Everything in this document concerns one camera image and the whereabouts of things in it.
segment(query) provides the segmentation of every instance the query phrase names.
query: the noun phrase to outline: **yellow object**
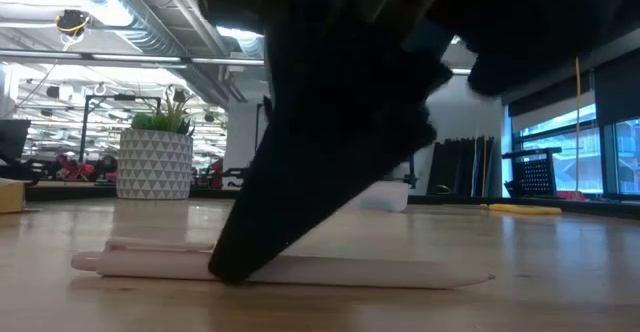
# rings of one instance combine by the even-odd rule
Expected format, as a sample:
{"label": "yellow object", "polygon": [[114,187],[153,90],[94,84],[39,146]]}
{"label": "yellow object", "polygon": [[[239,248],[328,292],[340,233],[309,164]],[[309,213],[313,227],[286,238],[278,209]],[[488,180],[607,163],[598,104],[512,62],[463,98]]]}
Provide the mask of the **yellow object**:
{"label": "yellow object", "polygon": [[517,206],[507,204],[492,204],[489,209],[494,212],[507,212],[526,215],[559,215],[562,210],[556,207]]}
{"label": "yellow object", "polygon": [[0,213],[22,212],[24,182],[0,178]]}

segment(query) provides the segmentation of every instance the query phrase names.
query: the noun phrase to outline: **green plant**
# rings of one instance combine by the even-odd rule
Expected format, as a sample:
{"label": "green plant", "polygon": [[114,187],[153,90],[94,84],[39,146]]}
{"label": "green plant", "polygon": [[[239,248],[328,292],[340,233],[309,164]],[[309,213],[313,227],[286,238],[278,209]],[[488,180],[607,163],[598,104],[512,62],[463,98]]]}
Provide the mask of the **green plant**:
{"label": "green plant", "polygon": [[155,115],[136,113],[131,121],[131,128],[136,130],[174,132],[193,136],[195,127],[191,128],[189,114],[184,109],[185,104],[192,98],[193,95],[187,97],[184,102],[172,102],[169,93],[165,92],[164,104],[166,108],[160,111],[155,110]]}

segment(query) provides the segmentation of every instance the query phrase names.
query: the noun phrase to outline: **exposed ductwork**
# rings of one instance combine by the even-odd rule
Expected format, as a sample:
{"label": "exposed ductwork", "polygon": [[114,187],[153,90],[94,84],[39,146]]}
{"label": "exposed ductwork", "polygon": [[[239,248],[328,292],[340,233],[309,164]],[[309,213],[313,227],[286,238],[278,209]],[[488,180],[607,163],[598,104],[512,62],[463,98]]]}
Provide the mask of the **exposed ductwork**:
{"label": "exposed ductwork", "polygon": [[[177,42],[176,38],[160,22],[143,0],[88,1],[96,8],[126,11],[131,17],[131,23],[127,26],[131,30],[127,31],[125,29],[116,33],[144,54],[160,56],[184,56],[188,54],[187,50]],[[225,86],[215,77],[207,77],[200,69],[192,65],[187,66],[186,69],[173,72],[184,78],[204,101],[226,108],[229,102],[229,95]]]}

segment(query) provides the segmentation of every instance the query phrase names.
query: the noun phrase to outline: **ceiling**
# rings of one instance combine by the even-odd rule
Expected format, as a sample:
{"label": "ceiling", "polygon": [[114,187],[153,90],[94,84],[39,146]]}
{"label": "ceiling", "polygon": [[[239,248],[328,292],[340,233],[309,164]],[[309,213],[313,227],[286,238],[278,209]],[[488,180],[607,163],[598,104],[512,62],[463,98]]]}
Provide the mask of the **ceiling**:
{"label": "ceiling", "polygon": [[[163,36],[175,44],[178,51],[184,52],[180,55],[256,57],[243,54],[243,42],[234,38],[234,33],[218,30],[204,21],[194,8],[197,7],[195,0],[130,1],[136,3],[136,13],[144,23],[161,29]],[[131,26],[120,22],[123,15],[131,10],[114,7],[113,3],[107,7],[96,6],[89,0],[0,0],[0,49],[63,50],[70,38],[63,37],[58,31],[55,19],[66,9],[76,9],[90,12],[92,18],[82,36],[67,46],[70,51],[143,54],[139,46],[126,38],[127,33],[131,34],[127,31]],[[258,46],[263,43],[261,36],[252,38]],[[454,68],[470,68],[474,59],[461,44],[452,44],[444,56],[445,63]],[[11,66],[13,79],[19,85],[17,100],[20,106],[14,118],[33,121],[25,151],[27,155],[77,155],[87,95],[163,97],[167,90],[173,93],[177,88],[184,88],[188,93],[197,95],[187,107],[197,126],[194,153],[198,161],[205,163],[211,156],[224,155],[226,104],[261,101],[268,94],[263,67],[198,65],[195,67],[197,73],[204,79],[194,83],[174,68],[131,68],[130,64],[127,67],[107,67],[97,63],[54,66],[52,63],[42,60],[3,65],[5,69]],[[46,81],[39,86],[45,76]],[[211,86],[203,88],[202,81],[211,83]],[[214,88],[216,84],[222,84],[224,88]],[[47,96],[47,88],[51,86],[60,87],[60,98]],[[117,153],[119,131],[126,128],[132,116],[139,111],[150,111],[150,107],[143,101],[105,100],[94,108],[89,115],[87,129],[89,158]],[[204,120],[207,112],[215,116],[214,122]]]}

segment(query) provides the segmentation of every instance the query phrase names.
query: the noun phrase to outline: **desk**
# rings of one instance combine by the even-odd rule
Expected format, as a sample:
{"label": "desk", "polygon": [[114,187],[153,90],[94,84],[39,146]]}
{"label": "desk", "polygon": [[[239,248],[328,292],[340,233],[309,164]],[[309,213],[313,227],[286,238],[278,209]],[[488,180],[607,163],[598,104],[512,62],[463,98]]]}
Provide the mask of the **desk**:
{"label": "desk", "polygon": [[111,235],[211,242],[233,201],[32,203],[0,216],[0,330],[638,331],[640,223],[471,206],[344,211],[290,253],[446,262],[497,279],[454,291],[247,286],[98,278],[78,251]]}

